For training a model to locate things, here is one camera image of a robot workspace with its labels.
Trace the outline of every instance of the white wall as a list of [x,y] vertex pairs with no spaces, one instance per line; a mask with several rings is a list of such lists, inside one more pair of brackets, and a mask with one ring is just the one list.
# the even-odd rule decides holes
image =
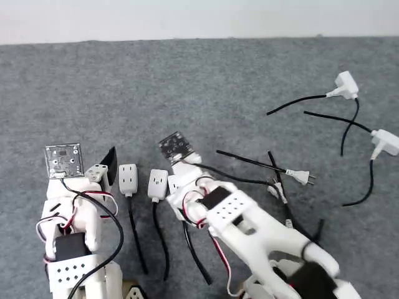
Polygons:
[[0,0],[0,44],[399,36],[399,0]]

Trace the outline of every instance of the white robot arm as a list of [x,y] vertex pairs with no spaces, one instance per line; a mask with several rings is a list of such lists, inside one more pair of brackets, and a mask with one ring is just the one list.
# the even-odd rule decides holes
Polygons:
[[[116,159],[114,149],[108,156],[113,154]],[[113,198],[103,191],[110,190],[108,166],[114,168],[116,161],[112,166],[97,164],[83,174],[80,145],[67,144],[46,146],[46,162],[50,180],[36,230],[46,244],[44,262],[53,299],[81,299],[84,295],[86,299],[122,299],[122,271],[112,261],[80,284],[84,290],[71,295],[77,282],[105,261],[96,254],[101,244],[101,216],[93,202],[74,191],[90,191],[86,195],[99,203]]]
[[[318,273],[319,278],[321,272],[330,285],[326,292],[335,296],[318,298],[360,298],[350,283],[336,279],[339,265],[324,249],[275,220],[234,184],[217,181],[203,172],[199,167],[201,157],[179,132],[161,141],[160,148],[172,162],[174,181],[180,186],[167,197],[170,206],[181,221],[196,227],[208,224],[211,236],[222,240],[251,269],[252,276],[244,283],[246,298],[316,298],[306,296],[306,292],[300,294],[301,288],[311,287],[304,285],[306,271],[310,275]],[[268,256],[273,251],[291,254],[307,263],[270,261]],[[274,267],[301,285],[288,284]]]

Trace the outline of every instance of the electrical outlet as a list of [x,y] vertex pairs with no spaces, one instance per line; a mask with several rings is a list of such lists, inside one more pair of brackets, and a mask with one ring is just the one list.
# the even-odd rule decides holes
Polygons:
[[170,194],[175,193],[176,190],[179,189],[179,187],[180,187],[178,184],[178,176],[175,174],[168,176],[168,185],[169,185]]
[[163,200],[168,189],[168,171],[153,169],[148,182],[148,197]]
[[119,165],[119,190],[123,195],[132,196],[137,193],[136,164]]

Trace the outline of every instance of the perforated white bracket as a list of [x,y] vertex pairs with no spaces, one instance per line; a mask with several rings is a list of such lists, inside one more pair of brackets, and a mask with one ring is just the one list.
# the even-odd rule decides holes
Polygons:
[[257,203],[241,190],[230,194],[216,207],[210,210],[206,218],[209,226],[221,234],[227,225],[232,223],[238,216]]
[[144,299],[144,297],[138,287],[132,287],[127,293],[125,299]]
[[[60,288],[73,288],[83,275],[95,268],[100,262],[101,257],[97,254],[92,254],[77,257],[76,259],[49,263],[50,291],[56,292]],[[88,283],[104,281],[104,277],[105,271],[102,268],[93,273],[81,285],[84,286]]]
[[89,179],[90,182],[96,182],[99,183],[102,180],[103,184],[103,190],[104,191],[109,191],[110,190],[110,184],[108,181],[108,166],[107,165],[102,165],[102,164],[96,164],[90,167],[86,172],[85,172],[85,177]]

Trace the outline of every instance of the circuit board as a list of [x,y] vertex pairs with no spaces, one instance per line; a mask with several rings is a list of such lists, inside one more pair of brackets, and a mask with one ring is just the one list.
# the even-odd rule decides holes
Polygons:
[[44,153],[50,179],[84,176],[80,143],[47,145]]
[[194,153],[190,143],[179,131],[159,142],[159,147],[164,157],[171,163],[175,163]]

